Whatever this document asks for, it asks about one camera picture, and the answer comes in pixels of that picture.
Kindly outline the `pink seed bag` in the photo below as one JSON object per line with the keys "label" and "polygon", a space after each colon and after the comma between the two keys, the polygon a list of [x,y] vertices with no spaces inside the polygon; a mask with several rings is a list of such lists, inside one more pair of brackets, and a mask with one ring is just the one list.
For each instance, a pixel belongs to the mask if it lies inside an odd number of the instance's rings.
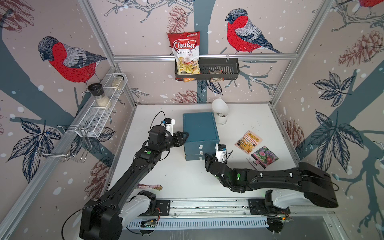
{"label": "pink seed bag", "polygon": [[263,146],[247,158],[247,161],[257,171],[265,170],[269,165],[279,158],[267,147]]}

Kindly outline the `yellow striped seed bag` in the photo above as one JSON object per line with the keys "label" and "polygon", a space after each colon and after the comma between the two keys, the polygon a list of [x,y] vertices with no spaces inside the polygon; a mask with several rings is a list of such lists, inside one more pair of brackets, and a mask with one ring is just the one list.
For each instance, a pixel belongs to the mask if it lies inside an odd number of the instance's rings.
{"label": "yellow striped seed bag", "polygon": [[235,146],[240,150],[250,155],[254,152],[255,148],[263,141],[261,137],[253,133],[252,131],[247,131],[236,143]]}

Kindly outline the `teal drawer cabinet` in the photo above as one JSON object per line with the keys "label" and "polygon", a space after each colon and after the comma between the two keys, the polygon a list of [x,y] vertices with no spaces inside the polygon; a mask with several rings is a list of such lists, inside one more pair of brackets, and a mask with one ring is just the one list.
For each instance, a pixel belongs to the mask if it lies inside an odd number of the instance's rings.
{"label": "teal drawer cabinet", "polygon": [[220,142],[213,112],[183,114],[183,131],[189,136],[184,143],[186,161],[204,160],[214,156]]}

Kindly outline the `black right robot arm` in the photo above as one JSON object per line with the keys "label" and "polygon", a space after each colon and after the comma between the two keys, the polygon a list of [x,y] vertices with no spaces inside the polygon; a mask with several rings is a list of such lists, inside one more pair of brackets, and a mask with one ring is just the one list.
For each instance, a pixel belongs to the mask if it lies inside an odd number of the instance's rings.
{"label": "black right robot arm", "polygon": [[205,154],[205,168],[232,192],[290,190],[294,194],[302,193],[305,200],[318,207],[333,209],[339,206],[331,176],[308,163],[279,171],[231,169],[216,157]]}

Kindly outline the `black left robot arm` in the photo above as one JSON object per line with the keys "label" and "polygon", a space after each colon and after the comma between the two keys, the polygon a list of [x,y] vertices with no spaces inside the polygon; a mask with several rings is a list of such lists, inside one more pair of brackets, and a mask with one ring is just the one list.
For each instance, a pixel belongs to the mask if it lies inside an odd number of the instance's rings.
{"label": "black left robot arm", "polygon": [[117,240],[123,231],[121,210],[140,181],[161,160],[162,153],[185,144],[189,133],[171,134],[164,126],[149,130],[149,139],[135,154],[123,176],[97,201],[89,200],[82,209],[79,237],[83,240]]}

